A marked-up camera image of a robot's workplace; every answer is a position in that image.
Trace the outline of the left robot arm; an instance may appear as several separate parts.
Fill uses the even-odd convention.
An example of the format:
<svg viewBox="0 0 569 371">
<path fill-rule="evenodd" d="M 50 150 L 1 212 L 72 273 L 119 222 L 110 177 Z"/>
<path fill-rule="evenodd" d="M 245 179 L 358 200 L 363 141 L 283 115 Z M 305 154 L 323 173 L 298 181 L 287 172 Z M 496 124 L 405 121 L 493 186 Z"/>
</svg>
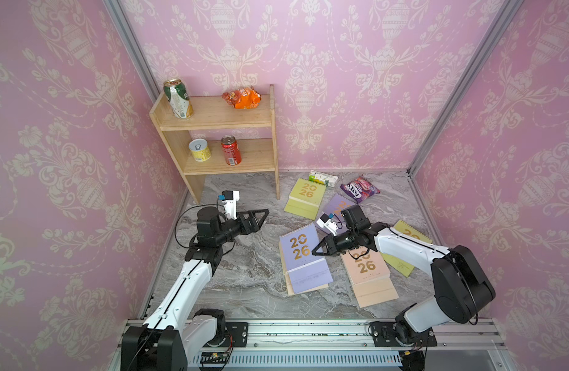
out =
<svg viewBox="0 0 569 371">
<path fill-rule="evenodd" d="M 215 206 L 200 206 L 178 278 L 152 315 L 122 337 L 122 370 L 185 370 L 204 346 L 232 342 L 224 311 L 191 311 L 224 257 L 224 244 L 257 233 L 268 215 L 260 209 L 227 216 Z"/>
</svg>

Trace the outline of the pink calendar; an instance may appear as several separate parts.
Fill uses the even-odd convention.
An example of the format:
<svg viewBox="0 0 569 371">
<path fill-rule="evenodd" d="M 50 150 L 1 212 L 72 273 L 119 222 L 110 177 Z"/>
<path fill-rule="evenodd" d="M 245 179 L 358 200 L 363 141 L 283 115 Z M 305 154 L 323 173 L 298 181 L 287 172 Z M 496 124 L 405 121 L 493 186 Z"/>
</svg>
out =
<svg viewBox="0 0 569 371">
<path fill-rule="evenodd" d="M 285 285 L 286 285 L 286 288 L 287 288 L 287 293 L 288 293 L 288 296 L 291 297 L 291 296 L 294 296 L 294 295 L 295 295 L 295 292 L 293 291 L 292 282 L 291 282 L 291 279 L 290 279 L 290 277 L 289 277 L 289 273 L 288 273 L 287 270 L 286 270 L 285 259 L 284 259 L 284 255 L 283 255 L 283 250 L 282 250 L 281 243 L 278 243 L 278 249 L 279 249 L 279 253 L 280 253 L 281 267 L 282 267 L 282 272 L 283 272 L 284 279 L 285 279 Z M 318 290 L 321 290 L 321 289 L 325 289 L 325 288 L 328 288 L 328 287 L 329 287 L 328 284 L 323 284 L 323 285 L 320 285 L 320 286 L 318 286 L 318 287 L 315 287 L 315 288 L 311 288 L 311 289 L 309 289 L 309 290 L 306 290 L 306 291 L 304 291 L 303 293 L 315 292 L 315 291 L 318 291 Z"/>
<path fill-rule="evenodd" d="M 360 308 L 399 298 L 381 253 L 363 247 L 350 250 L 341 258 Z"/>
</svg>

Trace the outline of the purple calendar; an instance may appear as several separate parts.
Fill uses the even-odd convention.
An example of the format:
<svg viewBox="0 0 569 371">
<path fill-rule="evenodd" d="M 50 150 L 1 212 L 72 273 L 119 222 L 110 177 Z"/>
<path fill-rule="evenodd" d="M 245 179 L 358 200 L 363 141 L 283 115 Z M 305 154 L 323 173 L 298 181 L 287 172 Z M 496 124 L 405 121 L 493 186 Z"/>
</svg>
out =
<svg viewBox="0 0 569 371">
<path fill-rule="evenodd" d="M 317 228 L 324 233 L 331 232 L 331 230 L 326 227 L 326 223 L 322 221 L 322 217 L 326 215 L 332 216 L 331 221 L 336 225 L 337 234 L 346 232 L 346 221 L 342 215 L 342 211 L 354 205 L 356 205 L 356 202 L 353 200 L 336 194 L 320 211 L 318 211 L 317 218 L 315 220 Z"/>
<path fill-rule="evenodd" d="M 326 259 L 312 254 L 312 249 L 318 243 L 314 223 L 292 230 L 279 238 L 284 271 L 295 295 L 326 288 L 333 282 Z"/>
</svg>

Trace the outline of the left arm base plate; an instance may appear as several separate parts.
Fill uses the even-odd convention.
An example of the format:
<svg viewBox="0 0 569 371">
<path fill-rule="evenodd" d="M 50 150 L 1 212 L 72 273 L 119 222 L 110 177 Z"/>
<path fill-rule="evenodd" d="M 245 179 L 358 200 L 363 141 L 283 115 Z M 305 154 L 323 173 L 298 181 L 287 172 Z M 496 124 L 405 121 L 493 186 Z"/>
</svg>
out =
<svg viewBox="0 0 569 371">
<path fill-rule="evenodd" d="M 245 348 L 249 334 L 248 322 L 226 322 L 206 347 Z"/>
</svg>

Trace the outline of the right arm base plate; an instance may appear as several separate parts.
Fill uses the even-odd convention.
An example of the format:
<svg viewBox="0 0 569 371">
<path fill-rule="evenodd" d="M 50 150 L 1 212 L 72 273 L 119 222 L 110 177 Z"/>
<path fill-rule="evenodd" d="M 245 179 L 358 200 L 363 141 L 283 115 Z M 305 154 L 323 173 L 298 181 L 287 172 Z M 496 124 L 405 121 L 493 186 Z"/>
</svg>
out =
<svg viewBox="0 0 569 371">
<path fill-rule="evenodd" d="M 405 347 L 420 349 L 437 346 L 432 329 L 414 332 L 408 325 L 392 321 L 374 321 L 367 326 L 375 347 Z"/>
</svg>

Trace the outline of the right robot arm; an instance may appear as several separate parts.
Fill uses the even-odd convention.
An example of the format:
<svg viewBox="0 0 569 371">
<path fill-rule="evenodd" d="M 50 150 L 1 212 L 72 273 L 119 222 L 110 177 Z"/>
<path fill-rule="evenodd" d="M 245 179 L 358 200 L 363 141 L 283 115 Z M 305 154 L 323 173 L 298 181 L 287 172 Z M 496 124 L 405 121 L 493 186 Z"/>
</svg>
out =
<svg viewBox="0 0 569 371">
<path fill-rule="evenodd" d="M 342 211 L 347 231 L 329 233 L 312 249 L 314 256 L 340 256 L 366 248 L 413 265 L 431 277 L 434 295 L 395 318 L 394 335 L 402 346 L 419 346 L 434 326 L 453 321 L 478 323 L 479 312 L 496 292 L 472 251 L 428 244 L 382 222 L 372 223 L 360 206 Z"/>
</svg>

